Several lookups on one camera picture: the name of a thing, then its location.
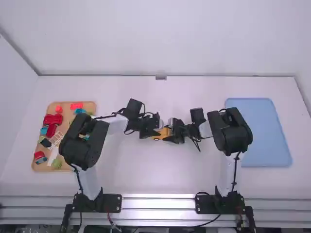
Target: yellow object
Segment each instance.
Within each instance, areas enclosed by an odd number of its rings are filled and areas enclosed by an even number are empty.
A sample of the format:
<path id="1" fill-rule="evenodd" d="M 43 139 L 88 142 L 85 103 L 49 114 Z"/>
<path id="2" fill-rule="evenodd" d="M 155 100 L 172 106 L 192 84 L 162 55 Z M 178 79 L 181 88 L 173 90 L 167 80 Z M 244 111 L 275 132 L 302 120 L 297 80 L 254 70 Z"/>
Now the yellow object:
<path id="1" fill-rule="evenodd" d="M 162 130 L 158 131 L 160 133 L 160 136 L 152 136 L 152 139 L 157 141 L 157 140 L 162 140 L 165 137 L 171 136 L 171 129 L 164 127 Z"/>
<path id="2" fill-rule="evenodd" d="M 38 143 L 40 143 L 45 137 L 44 136 L 40 136 L 38 139 Z"/>

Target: white tabletop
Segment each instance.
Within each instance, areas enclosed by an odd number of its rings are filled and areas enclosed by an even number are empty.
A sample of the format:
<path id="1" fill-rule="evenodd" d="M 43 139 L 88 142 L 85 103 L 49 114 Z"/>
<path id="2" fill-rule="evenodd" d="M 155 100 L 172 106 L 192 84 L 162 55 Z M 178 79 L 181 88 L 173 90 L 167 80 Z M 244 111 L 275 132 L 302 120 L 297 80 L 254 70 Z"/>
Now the white tabletop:
<path id="1" fill-rule="evenodd" d="M 252 198 L 309 198 L 311 120 L 293 77 L 41 77 L 0 179 L 1 195 L 73 195 L 72 173 L 36 173 L 33 152 L 47 106 L 53 101 L 93 100 L 97 115 L 110 114 L 130 98 L 146 110 L 190 123 L 189 109 L 205 113 L 224 107 L 227 98 L 270 98 L 278 113 L 293 165 L 289 168 L 242 168 L 240 192 Z M 138 134 L 106 139 L 96 165 L 106 192 L 194 194 L 213 193 L 220 176 L 220 156 L 212 139 L 173 145 Z"/>

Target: blue toy block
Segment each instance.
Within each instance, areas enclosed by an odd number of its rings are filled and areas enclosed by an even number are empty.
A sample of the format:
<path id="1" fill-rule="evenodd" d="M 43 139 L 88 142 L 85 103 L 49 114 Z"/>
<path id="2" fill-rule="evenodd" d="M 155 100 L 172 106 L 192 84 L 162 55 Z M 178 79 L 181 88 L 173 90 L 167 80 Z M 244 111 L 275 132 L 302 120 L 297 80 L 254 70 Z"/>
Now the blue toy block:
<path id="1" fill-rule="evenodd" d="M 86 113 L 86 110 L 83 108 L 76 108 L 73 112 L 74 114 L 78 114 L 78 113 Z"/>
<path id="2" fill-rule="evenodd" d="M 42 128 L 42 129 L 40 130 L 40 134 L 41 134 L 41 135 L 46 135 L 46 134 L 47 134 L 47 131 L 48 131 L 48 128 Z"/>

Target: yellow block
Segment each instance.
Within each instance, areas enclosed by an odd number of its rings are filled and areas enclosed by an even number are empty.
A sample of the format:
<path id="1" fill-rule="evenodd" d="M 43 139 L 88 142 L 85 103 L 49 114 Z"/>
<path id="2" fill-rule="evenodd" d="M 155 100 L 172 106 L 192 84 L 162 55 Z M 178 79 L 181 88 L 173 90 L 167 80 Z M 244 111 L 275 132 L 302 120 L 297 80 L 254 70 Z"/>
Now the yellow block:
<path id="1" fill-rule="evenodd" d="M 164 127 L 162 130 L 158 131 L 160 133 L 160 136 L 152 136 L 152 139 L 157 141 L 157 140 L 162 140 L 165 137 L 168 137 L 171 135 L 171 129 Z"/>

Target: metal extrusion frame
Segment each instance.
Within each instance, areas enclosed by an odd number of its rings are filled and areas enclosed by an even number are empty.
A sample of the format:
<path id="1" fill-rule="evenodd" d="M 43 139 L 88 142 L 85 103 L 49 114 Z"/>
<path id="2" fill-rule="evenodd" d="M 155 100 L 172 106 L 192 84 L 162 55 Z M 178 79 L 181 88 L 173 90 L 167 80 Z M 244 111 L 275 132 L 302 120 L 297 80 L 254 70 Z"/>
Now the metal extrusion frame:
<path id="1" fill-rule="evenodd" d="M 111 214 L 121 226 L 195 226 L 216 215 L 198 215 L 194 196 L 183 194 L 123 194 L 122 211 Z M 72 197 L 1 196 L 0 224 L 60 225 Z M 311 199 L 245 199 L 254 208 L 257 227 L 311 228 Z M 105 213 L 82 213 L 82 225 L 109 225 Z M 70 225 L 80 223 L 73 213 Z M 236 216 L 223 215 L 209 227 L 235 227 Z"/>

